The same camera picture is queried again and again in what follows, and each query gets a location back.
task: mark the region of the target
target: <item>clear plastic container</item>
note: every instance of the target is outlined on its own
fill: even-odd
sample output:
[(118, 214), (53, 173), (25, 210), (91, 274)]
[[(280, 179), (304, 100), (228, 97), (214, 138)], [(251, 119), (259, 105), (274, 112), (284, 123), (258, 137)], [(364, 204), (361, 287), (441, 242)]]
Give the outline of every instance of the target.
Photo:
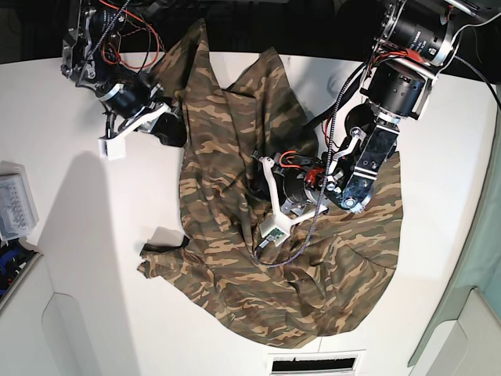
[(25, 237), (35, 225), (21, 174), (0, 176), (0, 239)]

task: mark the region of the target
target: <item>crumpled cloth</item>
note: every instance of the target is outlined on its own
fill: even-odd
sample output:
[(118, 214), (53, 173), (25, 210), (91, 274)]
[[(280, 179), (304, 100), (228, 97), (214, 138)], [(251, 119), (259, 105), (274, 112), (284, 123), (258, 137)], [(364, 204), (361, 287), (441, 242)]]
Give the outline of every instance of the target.
[[(297, 348), (318, 336), (355, 329), (376, 305), (397, 264), (402, 222), (400, 163), (395, 154), (375, 182), (361, 214), (331, 208), (319, 217), (306, 252), (291, 264), (267, 269), (253, 259), (258, 224), (271, 205), (248, 192), (256, 176), (251, 157), (293, 147), (316, 155), (313, 133), (290, 89), (278, 54), (270, 49), (228, 89), (209, 61), (205, 23), (155, 66), (167, 96), (182, 103), (188, 132), (179, 183), (180, 248), (145, 246), (139, 271), (163, 277), (231, 331), (266, 345)], [(301, 135), (296, 145), (284, 145)], [(296, 226), (280, 248), (266, 247), (263, 262), (284, 260), (303, 244), (311, 221)]]

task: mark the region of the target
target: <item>camouflage fabric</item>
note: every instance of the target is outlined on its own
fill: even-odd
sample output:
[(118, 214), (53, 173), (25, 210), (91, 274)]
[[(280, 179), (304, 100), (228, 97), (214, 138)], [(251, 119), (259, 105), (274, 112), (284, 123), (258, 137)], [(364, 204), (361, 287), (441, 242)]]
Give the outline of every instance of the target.
[[(394, 155), (380, 170), (375, 197), (359, 215), (332, 208), (319, 217), (306, 252), (267, 269), (252, 257), (258, 224), (270, 204), (246, 191), (255, 149), (271, 155), (282, 138), (306, 123), (279, 56), (270, 50), (227, 90), (209, 62), (205, 24), (188, 34), (155, 67), (182, 102), (188, 142), (179, 184), (185, 247), (145, 247), (139, 271), (161, 276), (228, 329), (253, 341), (297, 348), (317, 336), (351, 331), (367, 316), (392, 278), (402, 221), (400, 169)], [(316, 152), (314, 135), (298, 148)], [(285, 259), (302, 245), (311, 222), (293, 229), (264, 262)]]

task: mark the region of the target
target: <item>floor vent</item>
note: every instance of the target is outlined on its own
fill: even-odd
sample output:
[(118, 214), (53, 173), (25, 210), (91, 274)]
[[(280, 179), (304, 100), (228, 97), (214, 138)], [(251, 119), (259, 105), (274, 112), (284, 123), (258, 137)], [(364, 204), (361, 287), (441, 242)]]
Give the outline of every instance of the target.
[(269, 376), (351, 376), (362, 352), (272, 355)]

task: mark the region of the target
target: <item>white tabletop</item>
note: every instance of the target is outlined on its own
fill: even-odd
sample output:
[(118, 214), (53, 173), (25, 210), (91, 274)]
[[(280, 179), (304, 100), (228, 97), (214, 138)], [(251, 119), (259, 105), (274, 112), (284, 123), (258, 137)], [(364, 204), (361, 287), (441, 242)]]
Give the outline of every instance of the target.
[[(257, 58), (211, 54), (222, 87)], [(358, 65), (299, 56), (283, 62), (310, 117), (333, 102)], [(153, 235), (182, 239), (182, 151), (135, 133), (127, 158), (100, 160), (102, 108), (64, 79), (59, 60), (0, 66), (0, 83), (0, 161), (26, 167), (40, 217), (28, 240), (45, 254), (55, 291), (79, 301), (103, 375), (264, 375), (266, 355), (286, 350), (241, 338), (165, 280), (136, 271)], [(360, 101), (351, 100), (338, 124)], [(296, 351), (365, 350), (357, 374), (409, 373), (406, 364), (470, 228), (495, 119), (495, 102), (482, 83), (440, 77), (422, 119), (400, 127), (405, 216), (394, 279), (356, 330)]]

